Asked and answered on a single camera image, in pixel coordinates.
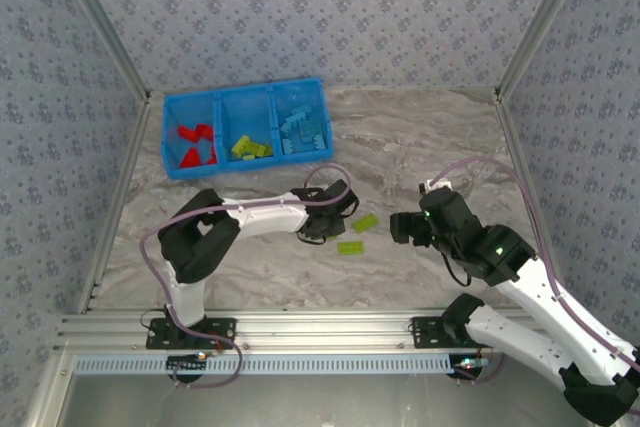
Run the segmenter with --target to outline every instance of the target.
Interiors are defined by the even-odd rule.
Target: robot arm
[[[175,313],[182,324],[196,326],[204,319],[204,287],[236,240],[271,232],[295,232],[307,243],[323,243],[326,237],[344,233],[344,219],[358,208],[353,191],[331,205],[315,207],[300,201],[327,201],[347,189],[339,180],[326,190],[293,189],[278,197],[246,202],[219,197],[206,189],[193,197],[177,215],[213,206],[233,209],[203,214],[178,222],[158,232],[164,268],[160,272],[171,292]]]
[[[617,349],[616,355],[585,332],[558,302],[531,246],[508,227],[482,226],[463,198],[447,187],[425,193],[420,207],[421,212],[391,216],[396,242],[411,237],[416,246],[433,246],[519,304],[551,336],[514,324],[480,299],[462,294],[443,314],[451,337],[498,348],[542,373],[564,390],[574,409],[598,425],[611,425],[631,408],[640,374],[618,355],[638,359],[640,353],[558,286],[559,297]]]

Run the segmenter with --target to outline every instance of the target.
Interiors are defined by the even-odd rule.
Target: wall
[[[0,426],[77,305],[137,104],[76,0],[0,0]]]
[[[567,287],[640,344],[640,0],[567,0],[508,104]]]
[[[540,0],[100,0],[152,90],[496,85]]]

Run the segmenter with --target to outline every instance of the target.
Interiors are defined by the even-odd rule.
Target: patterned wallpaper
[[[567,0],[508,101],[566,284],[640,344],[640,0]]]
[[[540,0],[101,0],[151,90],[498,83]]]
[[[138,102],[76,0],[0,0],[0,426],[78,303]]]

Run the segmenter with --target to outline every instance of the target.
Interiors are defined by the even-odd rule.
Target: marble floor
[[[433,249],[394,244],[389,215],[418,210],[417,185],[451,163],[474,155],[511,163],[495,108],[487,98],[443,90],[327,89],[335,161],[353,176],[361,199],[357,219],[373,212],[377,227],[341,240],[363,240],[365,253],[341,257],[336,242],[301,244],[293,234],[272,234],[234,244],[209,281],[209,308],[444,307],[463,290],[493,306],[511,305],[475,280],[462,289]],[[200,189],[213,187],[236,199],[269,197],[302,186],[311,166],[234,173],[199,181],[167,178],[160,157],[162,109],[150,114],[113,249],[94,309],[151,308],[164,303],[160,286],[143,264],[138,239],[173,215]],[[317,185],[338,178],[331,171]],[[449,176],[483,223],[502,223],[529,242],[533,234],[514,182],[490,165],[475,164]],[[161,262],[159,245],[149,242]]]

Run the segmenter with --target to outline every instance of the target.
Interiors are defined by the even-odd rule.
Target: blue plastic bin
[[[295,112],[302,106],[305,106],[305,120],[311,122],[315,129],[313,133],[321,136],[322,142],[303,142],[298,124],[289,134],[281,132],[285,119],[292,115],[291,111]],[[218,163],[181,169],[180,162],[192,147],[198,149],[203,164],[211,157],[211,142],[201,140],[193,144],[177,133],[180,125],[194,129],[199,123],[213,125],[213,145]],[[252,142],[271,145],[273,155],[253,160],[236,157],[231,148],[243,135],[248,135]],[[283,138],[291,142],[290,154],[283,151]],[[162,158],[170,179],[198,179],[222,172],[314,162],[331,157],[331,122],[322,81],[318,78],[165,97]]]

